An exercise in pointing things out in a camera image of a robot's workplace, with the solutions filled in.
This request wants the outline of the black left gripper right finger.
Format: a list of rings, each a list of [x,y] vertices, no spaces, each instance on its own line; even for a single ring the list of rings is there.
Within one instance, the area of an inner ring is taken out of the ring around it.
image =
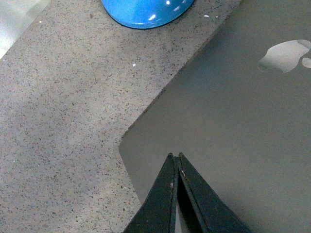
[[[250,233],[251,230],[226,206],[183,153],[178,155],[180,172],[195,212],[209,233]]]

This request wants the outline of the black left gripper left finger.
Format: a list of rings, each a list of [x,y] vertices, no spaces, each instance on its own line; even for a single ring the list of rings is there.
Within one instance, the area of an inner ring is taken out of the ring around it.
[[[172,153],[167,156],[148,196],[125,233],[175,232],[178,166]]]

